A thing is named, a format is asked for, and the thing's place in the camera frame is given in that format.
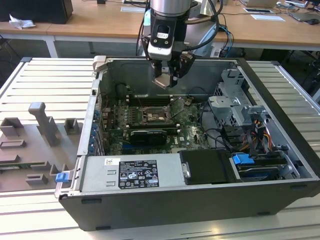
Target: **computer case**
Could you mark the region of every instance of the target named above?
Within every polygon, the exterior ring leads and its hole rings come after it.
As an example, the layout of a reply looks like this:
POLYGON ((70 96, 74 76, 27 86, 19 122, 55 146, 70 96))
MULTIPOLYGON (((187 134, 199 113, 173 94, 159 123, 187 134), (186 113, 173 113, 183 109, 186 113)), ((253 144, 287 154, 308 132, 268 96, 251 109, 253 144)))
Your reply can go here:
POLYGON ((71 0, 0 0, 0 21, 21 20, 66 24, 73 12, 71 0))

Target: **warning label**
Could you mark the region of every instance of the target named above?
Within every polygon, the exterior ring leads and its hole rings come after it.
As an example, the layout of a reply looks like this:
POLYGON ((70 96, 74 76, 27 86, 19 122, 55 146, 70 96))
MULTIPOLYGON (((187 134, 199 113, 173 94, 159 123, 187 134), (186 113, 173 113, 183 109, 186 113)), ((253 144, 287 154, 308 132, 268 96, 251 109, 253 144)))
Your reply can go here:
POLYGON ((156 160, 121 161, 119 163, 119 188, 155 188, 159 187, 156 160))

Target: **black cable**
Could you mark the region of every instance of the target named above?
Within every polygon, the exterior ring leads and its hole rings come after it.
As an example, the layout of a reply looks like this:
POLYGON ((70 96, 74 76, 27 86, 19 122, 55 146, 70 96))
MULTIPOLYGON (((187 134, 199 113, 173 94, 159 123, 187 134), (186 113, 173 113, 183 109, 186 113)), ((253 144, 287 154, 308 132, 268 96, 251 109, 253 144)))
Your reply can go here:
POLYGON ((199 45, 196 45, 196 46, 188 46, 185 50, 183 51, 192 51, 192 50, 196 50, 196 49, 200 49, 202 47, 204 47, 205 45, 209 44, 212 42, 212 40, 216 37, 217 33, 219 32, 219 27, 220 27, 220 24, 219 24, 219 18, 218 18, 218 14, 222 11, 223 9, 223 6, 224 6, 224 0, 220 0, 220 8, 218 10, 218 13, 216 11, 216 8, 215 8, 215 5, 214 3, 212 2, 212 0, 208 0, 211 8, 212 8, 212 11, 213 11, 213 19, 215 20, 215 31, 214 33, 212 34, 212 36, 204 41, 203 43, 199 44, 199 45))
POLYGON ((20 55, 12 48, 12 46, 9 44, 9 42, 7 41, 7 39, 5 39, 4 37, 2 37, 0 35, 0 37, 5 41, 5 43, 11 48, 12 52, 14 52, 14 54, 19 58, 21 59, 20 55))
POLYGON ((140 36, 144 32, 145 15, 146 15, 146 12, 149 10, 149 8, 150 8, 150 1, 146 0, 144 15, 143 15, 143 18, 142 18, 142 22, 140 24, 139 33, 138 33, 138 37, 136 39, 136 44, 135 44, 135 55, 136 56, 138 56, 138 45, 139 45, 140 36))
MULTIPOLYGON (((224 19, 225 29, 226 29, 227 31, 229 31, 229 30, 228 30, 228 27, 227 27, 227 20, 226 20, 225 15, 224 15, 223 13, 221 13, 220 15, 222 15, 222 17, 223 17, 223 19, 224 19)), ((225 32, 225 34, 226 34, 226 42, 225 42, 225 44, 224 44, 221 52, 223 52, 223 51, 225 50, 225 48, 226 48, 226 46, 227 46, 227 44, 228 44, 228 42, 229 42, 229 34, 228 34, 227 32, 225 32)))
POLYGON ((216 142, 215 144, 216 147, 217 147, 217 143, 220 143, 221 145, 225 146, 226 149, 229 149, 229 147, 223 141, 219 140, 218 137, 211 136, 207 131, 205 131, 206 135, 216 142))
POLYGON ((193 89, 201 89, 205 94, 208 95, 208 97, 210 97, 209 93, 203 87, 200 87, 200 86, 194 86, 193 88, 191 88, 186 94, 187 97, 189 97, 189 95, 193 89))

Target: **metal slotted table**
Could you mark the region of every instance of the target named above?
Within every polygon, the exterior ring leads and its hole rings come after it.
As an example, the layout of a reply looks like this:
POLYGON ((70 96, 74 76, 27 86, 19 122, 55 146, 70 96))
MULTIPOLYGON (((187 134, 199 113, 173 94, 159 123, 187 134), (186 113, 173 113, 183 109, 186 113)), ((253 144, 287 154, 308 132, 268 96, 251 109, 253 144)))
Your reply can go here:
MULTIPOLYGON (((281 67, 271 62, 249 65, 320 155, 320 108, 281 67)), ((31 102, 46 103, 56 123, 84 120, 92 81, 92 59, 33 58, 22 62, 0 90, 0 121, 19 117, 35 123, 31 102)), ((257 95, 249 89, 257 104, 257 95)), ((130 229, 84 232, 54 197, 54 189, 0 193, 0 237, 32 239, 305 239, 320 238, 320 195, 303 198, 277 215, 193 222, 130 229)))

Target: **blue cable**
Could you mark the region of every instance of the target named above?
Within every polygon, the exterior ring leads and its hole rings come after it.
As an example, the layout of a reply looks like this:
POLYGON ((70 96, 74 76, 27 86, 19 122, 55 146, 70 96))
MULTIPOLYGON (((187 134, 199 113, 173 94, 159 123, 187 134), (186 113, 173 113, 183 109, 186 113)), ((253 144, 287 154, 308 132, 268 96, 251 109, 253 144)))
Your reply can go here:
POLYGON ((225 55, 225 57, 228 57, 228 54, 230 53, 230 50, 231 50, 231 45, 232 45, 232 37, 231 37, 231 34, 230 34, 230 32, 227 30, 227 29, 225 29, 224 27, 222 27, 222 26, 220 26, 220 28, 222 29, 222 30, 224 30, 225 31, 225 33, 228 35, 228 37, 229 37, 229 47, 228 47, 228 52, 227 52, 227 54, 225 55))

